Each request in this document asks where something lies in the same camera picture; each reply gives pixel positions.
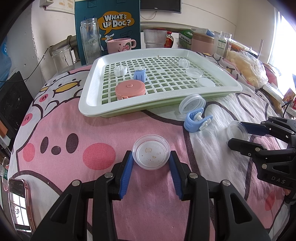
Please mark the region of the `clear round container with crumbs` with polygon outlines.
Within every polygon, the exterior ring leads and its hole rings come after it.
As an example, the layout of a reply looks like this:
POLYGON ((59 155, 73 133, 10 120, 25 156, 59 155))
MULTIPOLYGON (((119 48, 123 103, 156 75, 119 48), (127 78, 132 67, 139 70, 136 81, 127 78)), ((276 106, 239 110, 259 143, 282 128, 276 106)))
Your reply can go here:
POLYGON ((168 141, 159 135, 145 135, 133 145, 132 156, 141 168, 154 171, 162 168, 170 157, 168 141))

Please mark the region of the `clear round lid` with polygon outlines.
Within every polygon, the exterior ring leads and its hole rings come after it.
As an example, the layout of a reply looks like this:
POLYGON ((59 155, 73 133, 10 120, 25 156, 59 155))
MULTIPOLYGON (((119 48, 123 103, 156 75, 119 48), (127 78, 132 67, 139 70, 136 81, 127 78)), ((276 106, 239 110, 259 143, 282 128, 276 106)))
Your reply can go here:
POLYGON ((179 112, 181 115, 186 115, 187 113, 199 109, 204 108, 206 105, 205 99, 201 97, 199 94, 190 94, 186 96, 179 105, 179 112))

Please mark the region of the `white round lid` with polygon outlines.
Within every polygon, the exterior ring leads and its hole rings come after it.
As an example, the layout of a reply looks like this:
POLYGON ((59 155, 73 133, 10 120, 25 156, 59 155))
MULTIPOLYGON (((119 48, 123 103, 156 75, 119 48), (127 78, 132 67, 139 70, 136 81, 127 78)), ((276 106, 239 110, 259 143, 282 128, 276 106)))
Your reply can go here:
POLYGON ((201 77, 196 82, 197 87, 215 87, 215 83, 206 77, 201 77))

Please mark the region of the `pink round tape measure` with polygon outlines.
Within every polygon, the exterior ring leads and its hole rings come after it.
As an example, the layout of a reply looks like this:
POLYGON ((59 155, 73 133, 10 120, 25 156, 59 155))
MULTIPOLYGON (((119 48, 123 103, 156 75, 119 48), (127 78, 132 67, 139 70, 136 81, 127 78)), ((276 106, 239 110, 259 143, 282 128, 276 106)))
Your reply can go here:
POLYGON ((115 87, 118 100, 145 95, 145 84, 140 80, 125 80, 115 87))

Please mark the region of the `blue clip with white flower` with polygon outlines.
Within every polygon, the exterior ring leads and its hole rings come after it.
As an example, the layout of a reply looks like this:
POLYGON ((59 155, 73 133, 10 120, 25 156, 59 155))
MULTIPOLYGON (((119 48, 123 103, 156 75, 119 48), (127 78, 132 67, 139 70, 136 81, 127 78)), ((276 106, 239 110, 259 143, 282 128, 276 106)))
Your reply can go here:
POLYGON ((146 79, 146 69, 144 67, 140 67, 135 69, 134 74, 133 74, 134 80, 139 80, 143 83, 145 83, 146 79))

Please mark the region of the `small clear flower cup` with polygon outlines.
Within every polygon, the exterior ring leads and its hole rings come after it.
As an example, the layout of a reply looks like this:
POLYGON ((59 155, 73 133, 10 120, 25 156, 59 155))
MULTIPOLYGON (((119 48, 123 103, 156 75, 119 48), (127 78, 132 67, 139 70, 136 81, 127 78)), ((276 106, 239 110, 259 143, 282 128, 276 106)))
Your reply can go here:
POLYGON ((185 58, 182 58, 182 59, 179 59, 178 61, 178 65, 182 68, 189 68, 190 66, 190 61, 185 59, 185 58))

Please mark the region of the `clear shallow round dish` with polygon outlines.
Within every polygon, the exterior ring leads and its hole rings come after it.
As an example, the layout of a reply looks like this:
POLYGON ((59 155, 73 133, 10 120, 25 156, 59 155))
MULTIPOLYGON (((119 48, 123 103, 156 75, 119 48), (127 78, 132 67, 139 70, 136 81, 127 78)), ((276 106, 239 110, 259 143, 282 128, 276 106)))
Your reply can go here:
POLYGON ((186 75, 193 79, 199 79, 203 76, 203 71, 199 70, 198 68, 188 67, 186 69, 186 75))

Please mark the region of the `plastic bag of yellow snacks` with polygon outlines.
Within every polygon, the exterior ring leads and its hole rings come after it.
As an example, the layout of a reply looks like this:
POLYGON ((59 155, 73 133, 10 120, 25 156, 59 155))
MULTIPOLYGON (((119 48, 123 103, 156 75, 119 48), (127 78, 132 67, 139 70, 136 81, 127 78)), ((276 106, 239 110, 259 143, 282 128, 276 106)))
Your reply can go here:
POLYGON ((268 82, 263 63, 246 51, 228 51, 226 59, 233 63, 246 79, 247 83, 255 88, 262 88, 268 82))

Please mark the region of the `pink cartoon pig tablecloth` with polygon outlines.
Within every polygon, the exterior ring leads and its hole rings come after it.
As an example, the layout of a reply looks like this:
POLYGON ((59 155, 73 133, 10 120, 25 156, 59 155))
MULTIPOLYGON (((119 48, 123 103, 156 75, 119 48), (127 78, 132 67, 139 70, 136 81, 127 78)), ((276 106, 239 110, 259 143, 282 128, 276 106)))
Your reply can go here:
MULTIPOLYGON (((229 180, 267 229, 272 240, 292 214, 285 191, 256 178, 251 158, 227 147, 225 128, 231 121, 259 123, 275 114, 261 92, 243 86, 241 93, 208 101, 214 116, 205 131, 183 128, 176 105, 112 118, 88 118, 78 110, 90 67, 73 70, 45 84, 18 131, 9 177, 28 182, 36 225, 71 181, 96 180, 122 161, 134 142, 146 134, 164 137, 180 161, 208 180, 229 180)), ((189 202, 177 197, 168 165, 146 171, 137 164, 123 201, 114 201, 120 240, 183 240, 189 202)))

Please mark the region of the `white and green slotted tray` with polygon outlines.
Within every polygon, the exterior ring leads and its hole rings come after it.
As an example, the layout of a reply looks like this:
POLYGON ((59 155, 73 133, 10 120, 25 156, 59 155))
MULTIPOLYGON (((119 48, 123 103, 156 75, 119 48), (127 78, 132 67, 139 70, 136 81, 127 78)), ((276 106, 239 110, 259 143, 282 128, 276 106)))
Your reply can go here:
POLYGON ((185 49, 142 49, 105 55, 96 59, 90 69, 79 100, 79 111, 88 117, 104 118, 157 108, 180 102, 196 93, 202 97, 223 97, 241 92, 241 84, 226 70, 208 57, 185 49), (197 87, 197 79, 186 75, 186 69, 178 65, 179 59, 190 61, 190 67, 203 71, 203 76, 215 83, 215 87, 197 87), (116 77, 116 66, 126 66, 125 76, 116 77), (146 69, 145 95, 118 100, 115 87, 133 78, 135 69, 146 69))

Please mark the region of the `clear labelled plastic jar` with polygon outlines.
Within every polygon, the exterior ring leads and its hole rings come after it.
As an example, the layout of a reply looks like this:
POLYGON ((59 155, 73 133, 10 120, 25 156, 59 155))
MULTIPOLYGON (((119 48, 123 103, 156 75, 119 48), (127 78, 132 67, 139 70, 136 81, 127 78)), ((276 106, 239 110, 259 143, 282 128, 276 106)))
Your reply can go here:
POLYGON ((230 51, 232 45, 232 34, 223 32, 214 32, 214 53, 226 58, 227 52, 230 51))

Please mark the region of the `pink lidded canister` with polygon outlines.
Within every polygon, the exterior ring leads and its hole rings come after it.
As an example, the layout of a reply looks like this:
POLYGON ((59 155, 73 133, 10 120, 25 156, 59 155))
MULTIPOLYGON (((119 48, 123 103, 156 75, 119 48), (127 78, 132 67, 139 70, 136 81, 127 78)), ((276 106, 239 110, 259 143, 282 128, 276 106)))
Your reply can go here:
POLYGON ((214 38, 201 33, 193 33, 191 51, 214 54, 214 38))

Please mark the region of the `smartphone in pink case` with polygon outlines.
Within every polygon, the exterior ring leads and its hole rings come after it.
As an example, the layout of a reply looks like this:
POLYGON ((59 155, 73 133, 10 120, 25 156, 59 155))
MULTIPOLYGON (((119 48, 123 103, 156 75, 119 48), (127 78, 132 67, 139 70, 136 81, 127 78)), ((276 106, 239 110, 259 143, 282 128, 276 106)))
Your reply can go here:
POLYGON ((23 179, 9 180, 11 218, 16 231, 33 234, 36 230, 29 184, 23 179))

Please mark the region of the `green and white box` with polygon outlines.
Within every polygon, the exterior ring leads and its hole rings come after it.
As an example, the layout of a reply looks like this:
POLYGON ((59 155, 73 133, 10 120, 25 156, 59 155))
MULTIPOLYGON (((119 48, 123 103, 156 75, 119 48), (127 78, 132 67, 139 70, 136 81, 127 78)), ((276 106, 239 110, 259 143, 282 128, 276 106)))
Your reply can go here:
POLYGON ((178 47, 191 50, 193 31, 186 29, 179 32, 178 47))

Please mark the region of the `pink pig mug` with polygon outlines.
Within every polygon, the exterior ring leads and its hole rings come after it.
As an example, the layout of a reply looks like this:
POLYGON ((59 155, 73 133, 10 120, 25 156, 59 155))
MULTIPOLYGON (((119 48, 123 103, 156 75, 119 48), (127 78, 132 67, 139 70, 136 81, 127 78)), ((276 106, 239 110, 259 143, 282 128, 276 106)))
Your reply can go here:
POLYGON ((108 54, 130 51, 136 46, 136 40, 130 38, 120 38, 107 41, 108 54))

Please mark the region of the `ribbed clear glass cup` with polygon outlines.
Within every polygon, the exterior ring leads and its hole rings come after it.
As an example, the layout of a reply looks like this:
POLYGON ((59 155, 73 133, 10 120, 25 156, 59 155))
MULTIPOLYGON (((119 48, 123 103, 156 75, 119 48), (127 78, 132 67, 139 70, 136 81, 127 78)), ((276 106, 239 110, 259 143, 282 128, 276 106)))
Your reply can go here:
POLYGON ((144 30, 146 48, 163 48, 166 43, 167 31, 160 29, 144 30))

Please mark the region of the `short clear glass jar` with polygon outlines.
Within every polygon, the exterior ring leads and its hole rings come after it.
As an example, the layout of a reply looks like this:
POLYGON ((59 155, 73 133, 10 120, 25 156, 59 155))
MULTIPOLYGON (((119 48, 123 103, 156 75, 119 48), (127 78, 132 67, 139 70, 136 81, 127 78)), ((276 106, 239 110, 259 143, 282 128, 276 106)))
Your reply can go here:
POLYGON ((59 48, 52 53, 52 58, 58 74, 74 69, 74 61, 70 45, 59 48))

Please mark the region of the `black speaker box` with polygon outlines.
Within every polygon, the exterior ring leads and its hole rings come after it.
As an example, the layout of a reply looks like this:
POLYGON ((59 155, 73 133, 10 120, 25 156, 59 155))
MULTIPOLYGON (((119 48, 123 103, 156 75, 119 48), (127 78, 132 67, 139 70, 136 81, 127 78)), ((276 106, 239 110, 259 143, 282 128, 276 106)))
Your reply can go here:
POLYGON ((10 139, 15 138, 33 98, 18 71, 1 86, 1 122, 8 129, 10 139))

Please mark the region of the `tall clear glass bottle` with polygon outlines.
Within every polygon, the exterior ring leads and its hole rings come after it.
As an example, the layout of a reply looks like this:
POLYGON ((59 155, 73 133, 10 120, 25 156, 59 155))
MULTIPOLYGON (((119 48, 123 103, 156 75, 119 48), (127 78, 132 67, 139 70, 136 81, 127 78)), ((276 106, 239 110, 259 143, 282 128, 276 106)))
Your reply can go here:
POLYGON ((86 64, 92 64, 101 56, 100 34, 97 18, 81 21, 80 33, 86 64))

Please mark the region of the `teal what's up doc bag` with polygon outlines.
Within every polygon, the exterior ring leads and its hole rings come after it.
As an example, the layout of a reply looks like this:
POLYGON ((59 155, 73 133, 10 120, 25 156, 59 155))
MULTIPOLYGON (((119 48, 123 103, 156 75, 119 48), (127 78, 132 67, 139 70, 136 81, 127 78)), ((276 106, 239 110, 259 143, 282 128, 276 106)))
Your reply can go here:
POLYGON ((141 48, 140 1, 76 1, 74 15, 78 54, 82 65, 86 64, 86 60, 80 26, 87 19, 97 19, 102 55, 107 54, 107 41, 112 39, 134 39, 137 43, 135 49, 141 48))

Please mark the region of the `blue water jug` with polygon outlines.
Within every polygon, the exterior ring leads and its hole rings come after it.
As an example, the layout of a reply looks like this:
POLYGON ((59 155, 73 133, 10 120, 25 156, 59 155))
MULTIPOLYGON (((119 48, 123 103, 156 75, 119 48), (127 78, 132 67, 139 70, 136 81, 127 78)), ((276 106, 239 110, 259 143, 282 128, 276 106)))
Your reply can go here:
POLYGON ((10 69, 11 69, 11 58, 8 54, 8 48, 7 48, 7 37, 4 38, 4 41, 1 44, 1 52, 0 52, 0 78, 1 81, 6 81, 10 69))

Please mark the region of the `black wall monitor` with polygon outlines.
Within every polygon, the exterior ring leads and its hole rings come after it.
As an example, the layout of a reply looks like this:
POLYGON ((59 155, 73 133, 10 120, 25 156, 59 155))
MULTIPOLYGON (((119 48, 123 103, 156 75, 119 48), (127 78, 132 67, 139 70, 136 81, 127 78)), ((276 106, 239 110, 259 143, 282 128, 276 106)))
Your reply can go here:
POLYGON ((145 11, 181 13, 181 8, 181 0, 140 0, 140 9, 145 11))

